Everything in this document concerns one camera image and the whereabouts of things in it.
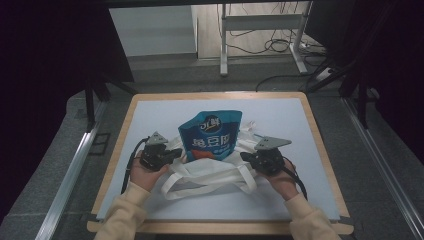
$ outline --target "wire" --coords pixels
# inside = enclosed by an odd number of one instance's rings
[[[228,15],[231,15],[231,3],[230,3],[230,9],[229,9],[229,12],[228,12]],[[240,34],[233,34],[233,32],[232,31],[230,31],[230,35],[231,36],[233,36],[233,37],[240,37],[240,36],[243,36],[243,35],[245,35],[245,34],[248,34],[248,33],[251,33],[251,32],[254,32],[255,30],[250,30],[250,31],[247,31],[247,32],[244,32],[244,33],[240,33]]]
[[[222,38],[222,32],[221,32],[221,27],[220,27],[221,24],[220,24],[220,21],[219,21],[219,5],[218,4],[216,5],[216,14],[217,14],[217,21],[218,21],[218,32],[219,32],[219,35]],[[237,36],[245,35],[245,34],[248,34],[248,33],[254,32],[254,31],[255,30],[251,30],[251,31],[247,31],[247,32],[244,32],[244,33],[241,33],[241,34],[238,34],[238,35],[233,35],[231,32],[230,32],[230,34],[232,36],[237,37]],[[259,51],[259,52],[248,51],[248,50],[243,49],[241,47],[230,45],[230,44],[226,44],[226,45],[227,45],[227,47],[235,48],[235,49],[238,49],[240,51],[243,51],[243,52],[246,52],[246,53],[249,53],[249,54],[261,54],[261,53],[264,53],[264,52],[267,52],[267,51],[283,53],[283,52],[287,51],[287,49],[289,48],[290,42],[287,41],[287,40],[284,40],[284,39],[273,39],[276,31],[277,30],[274,30],[274,32],[272,33],[271,39],[264,43],[264,50]],[[277,49],[274,48],[275,44],[285,44],[286,47],[283,50],[277,50]]]
[[[149,138],[141,139],[141,141],[138,142],[137,145],[135,146],[134,151],[131,153],[130,159],[128,160],[127,168],[125,169],[125,176],[124,176],[124,182],[122,183],[121,194],[125,192],[125,189],[127,189],[128,180],[131,173],[131,168],[132,168],[135,156],[137,154],[137,149],[140,147],[142,143],[146,143],[147,140],[149,140]]]
[[[244,3],[241,4],[241,8],[243,8],[244,12],[246,13],[246,15],[249,15],[249,13],[246,11],[246,9],[244,8]]]
[[[311,76],[312,74],[305,74],[305,75],[276,75],[276,76],[272,76],[272,77],[267,77],[264,80],[260,81],[256,87],[255,87],[255,91],[258,92],[258,88],[260,85],[262,85],[263,83],[274,79],[274,78],[287,78],[287,77],[292,77],[292,78],[298,78],[298,77],[307,77],[307,76]]]
[[[287,173],[290,177],[293,178],[293,180],[297,183],[297,185],[299,185],[300,189],[302,190],[303,196],[305,197],[306,200],[308,200],[308,194],[306,192],[306,188],[305,185],[303,184],[302,180],[300,180],[299,174],[297,174],[296,168],[294,167],[292,161],[290,161],[288,158],[284,157],[284,160],[287,160],[290,165],[292,166],[294,172],[292,172],[290,169],[283,167],[282,170]]]
[[[283,14],[284,13],[284,9],[286,8],[286,2],[284,2],[284,5],[283,4],[281,4],[281,7],[280,7],[280,14]]]
[[[299,4],[299,2],[296,2],[296,6],[294,7],[294,11],[293,11],[293,13],[296,13],[297,4]]]
[[[289,38],[290,38],[290,41],[292,40],[292,38],[291,38],[292,34],[293,34],[294,36],[297,36],[297,33],[295,33],[295,32],[293,31],[293,29],[285,29],[285,30],[290,31],[290,36],[289,36],[289,35],[286,35],[286,34],[284,33],[284,31],[282,31],[282,33],[284,34],[284,36],[286,36],[286,37],[289,37]],[[304,41],[300,41],[300,42],[301,42],[301,43],[303,43],[303,44],[307,44],[308,46],[311,46],[311,47],[324,47],[323,45],[309,44],[307,39],[306,39],[306,42],[304,42]]]
[[[308,94],[308,89],[309,89],[309,83],[316,79],[316,77],[322,72],[324,71],[327,67],[329,67],[331,64],[334,63],[333,59],[330,58],[326,58],[314,71],[314,73],[306,80],[306,82],[299,87],[299,91],[306,93],[306,95]]]
[[[280,5],[281,2],[278,2],[277,5],[272,9],[271,14],[274,12],[274,10]]]
[[[286,13],[289,13],[290,7],[291,7],[291,2],[289,2],[289,6],[287,7]]]

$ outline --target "blue snack bag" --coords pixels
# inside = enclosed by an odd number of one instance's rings
[[[242,112],[204,111],[178,128],[189,162],[200,158],[223,160],[237,141]]]

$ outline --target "beige sleeve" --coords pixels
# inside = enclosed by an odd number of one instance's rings
[[[314,208],[303,194],[285,202],[292,216],[290,231],[296,240],[340,239],[321,209]]]
[[[149,196],[149,192],[130,182],[125,192],[113,201],[94,239],[134,239],[146,218],[141,206]]]

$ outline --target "power strip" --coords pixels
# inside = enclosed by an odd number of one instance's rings
[[[315,79],[318,80],[318,81],[322,81],[322,80],[326,79],[328,76],[330,76],[331,73],[333,73],[333,72],[334,72],[334,70],[332,68],[326,68]]]

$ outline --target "wooden table frame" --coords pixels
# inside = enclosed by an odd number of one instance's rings
[[[100,205],[106,195],[112,180],[116,165],[118,164],[121,150],[131,125],[134,110],[139,101],[158,101],[158,100],[207,100],[207,99],[270,99],[270,98],[298,98],[300,99],[312,135],[315,140],[321,161],[333,191],[337,208],[340,216],[350,218],[345,201],[341,194],[337,179],[334,175],[333,168],[327,155],[321,134],[314,120],[312,110],[308,100],[303,93],[300,92],[225,92],[225,93],[170,93],[170,94],[137,94],[133,97],[129,106],[127,115],[119,133],[118,140],[113,150],[108,168],[106,170],[102,185],[100,186],[96,201],[94,203],[92,214],[97,215]],[[99,222],[89,221],[87,229],[91,232],[96,232],[101,226]],[[333,228],[338,234],[351,234],[353,226],[335,222],[332,223]],[[288,221],[266,221],[266,222],[176,222],[176,221],[153,221],[146,220],[139,232],[156,233],[156,234],[227,234],[227,235],[289,235]]]

